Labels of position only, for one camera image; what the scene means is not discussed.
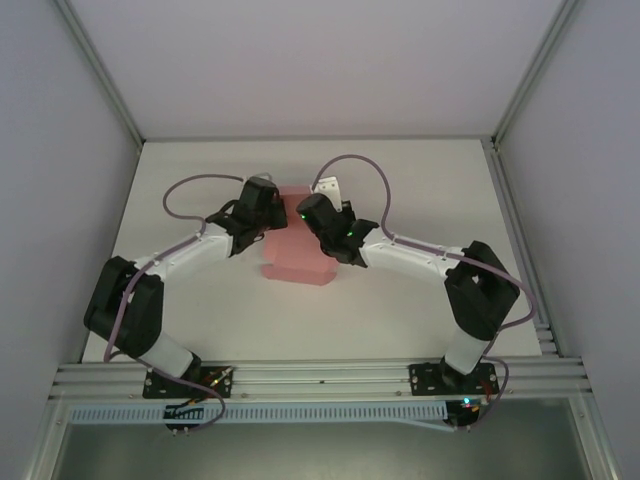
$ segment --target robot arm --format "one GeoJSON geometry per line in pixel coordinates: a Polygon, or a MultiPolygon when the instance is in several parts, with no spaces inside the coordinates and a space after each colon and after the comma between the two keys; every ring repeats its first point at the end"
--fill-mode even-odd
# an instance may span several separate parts
{"type": "Polygon", "coordinates": [[[108,340],[127,285],[153,262],[127,299],[115,346],[129,357],[176,378],[197,378],[200,358],[162,331],[164,282],[188,278],[196,270],[242,253],[266,230],[287,226],[277,187],[259,177],[250,178],[240,198],[228,202],[206,222],[196,241],[163,255],[161,261],[154,260],[158,254],[131,262],[122,257],[107,261],[87,308],[85,326],[108,340]]]}
{"type": "Polygon", "coordinates": [[[474,370],[519,295],[518,288],[506,280],[456,259],[468,257],[505,271],[491,248],[480,242],[465,249],[417,241],[406,242],[416,248],[399,244],[377,223],[356,220],[349,202],[338,212],[321,193],[307,197],[297,211],[320,240],[325,254],[340,263],[444,282],[457,328],[440,364],[442,380],[455,385],[474,370]],[[428,248],[422,250],[420,245],[428,248]]]}

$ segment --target mounting plate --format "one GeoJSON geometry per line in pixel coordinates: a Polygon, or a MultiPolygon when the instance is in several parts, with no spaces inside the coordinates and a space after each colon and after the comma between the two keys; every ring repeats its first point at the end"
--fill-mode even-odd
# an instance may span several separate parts
{"type": "Polygon", "coordinates": [[[496,369],[488,362],[476,365],[465,377],[465,381],[457,387],[444,384],[438,363],[416,363],[409,365],[409,383],[414,397],[485,395],[486,388],[495,395],[500,389],[496,369]]]}
{"type": "MultiPolygon", "coordinates": [[[[200,378],[195,383],[204,385],[205,379],[209,383],[219,379],[228,366],[203,366],[200,368],[200,378]]],[[[231,387],[233,386],[233,370],[229,372],[224,380],[220,381],[214,390],[220,394],[222,398],[231,396],[231,387]]],[[[195,388],[185,387],[178,383],[172,382],[161,377],[155,372],[147,372],[147,377],[142,390],[142,398],[146,399],[168,399],[168,398],[201,398],[205,393],[195,388]]]]}

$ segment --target white tabletop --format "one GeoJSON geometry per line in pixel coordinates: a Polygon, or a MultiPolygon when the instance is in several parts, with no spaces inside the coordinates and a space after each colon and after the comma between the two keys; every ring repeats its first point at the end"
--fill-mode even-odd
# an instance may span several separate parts
{"type": "MultiPolygon", "coordinates": [[[[518,276],[479,140],[239,141],[146,143],[114,255],[162,251],[195,231],[168,217],[161,199],[176,181],[198,173],[270,172],[279,185],[309,184],[329,159],[357,153],[389,177],[389,227],[431,243],[489,244],[518,276]]],[[[384,189],[357,160],[330,169],[358,218],[378,221],[384,189]]],[[[198,180],[176,190],[171,207],[208,215],[237,198],[240,184],[198,180]]],[[[262,246],[165,287],[164,330],[205,360],[342,360],[438,357],[455,322],[444,286],[393,272],[340,266],[323,287],[267,280],[262,246]]],[[[507,321],[528,311],[521,295],[507,321]]],[[[101,361],[106,342],[91,334],[84,361],[101,361]]],[[[540,355],[531,323],[500,335],[494,355],[540,355]]]]}

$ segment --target pink object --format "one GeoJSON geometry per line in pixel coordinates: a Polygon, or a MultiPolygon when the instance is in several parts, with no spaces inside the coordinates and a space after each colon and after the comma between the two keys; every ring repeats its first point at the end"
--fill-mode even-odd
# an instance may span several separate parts
{"type": "Polygon", "coordinates": [[[284,201],[289,226],[266,232],[262,275],[272,280],[326,285],[336,277],[338,261],[320,250],[318,239],[296,212],[298,204],[309,196],[309,186],[278,187],[284,201]]]}

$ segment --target glass panel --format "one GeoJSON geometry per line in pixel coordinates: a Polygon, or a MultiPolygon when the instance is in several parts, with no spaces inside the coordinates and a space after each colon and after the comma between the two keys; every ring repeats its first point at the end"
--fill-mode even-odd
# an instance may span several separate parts
{"type": "Polygon", "coordinates": [[[164,426],[72,426],[55,478],[590,478],[562,401],[508,401],[471,433],[393,423],[215,425],[189,437],[164,426]]]}

